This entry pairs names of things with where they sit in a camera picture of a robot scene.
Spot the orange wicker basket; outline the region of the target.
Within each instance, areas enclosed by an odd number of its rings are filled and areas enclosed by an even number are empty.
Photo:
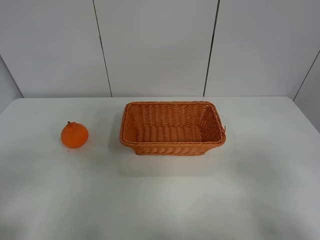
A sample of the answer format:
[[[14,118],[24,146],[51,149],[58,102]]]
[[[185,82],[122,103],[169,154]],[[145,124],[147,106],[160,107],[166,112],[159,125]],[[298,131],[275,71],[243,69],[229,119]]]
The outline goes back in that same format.
[[[200,156],[226,131],[209,101],[136,101],[124,108],[119,139],[137,155]]]

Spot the orange with stem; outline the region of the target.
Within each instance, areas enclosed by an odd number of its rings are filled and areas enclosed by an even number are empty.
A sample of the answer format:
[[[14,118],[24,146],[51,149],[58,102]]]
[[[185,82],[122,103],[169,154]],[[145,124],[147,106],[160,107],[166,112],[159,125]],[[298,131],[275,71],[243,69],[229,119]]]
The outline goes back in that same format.
[[[83,146],[89,138],[88,129],[77,122],[67,122],[60,135],[62,144],[70,149],[77,149]]]

